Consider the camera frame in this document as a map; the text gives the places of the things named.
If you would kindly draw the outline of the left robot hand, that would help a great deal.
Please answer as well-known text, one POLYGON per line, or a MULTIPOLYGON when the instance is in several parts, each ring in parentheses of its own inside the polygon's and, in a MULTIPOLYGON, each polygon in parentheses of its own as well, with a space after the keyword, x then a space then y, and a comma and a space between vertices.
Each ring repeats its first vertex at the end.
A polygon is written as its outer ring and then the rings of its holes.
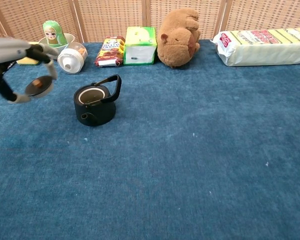
POLYGON ((54 80, 58 77, 50 55, 57 56, 58 51, 47 44, 32 44, 22 39, 0 37, 0 95, 11 104, 27 103, 33 98, 46 96, 54 88, 54 80), (4 79, 4 73, 11 63, 25 57, 44 63, 49 74, 35 78, 26 86, 25 93, 21 94, 11 89, 4 79))

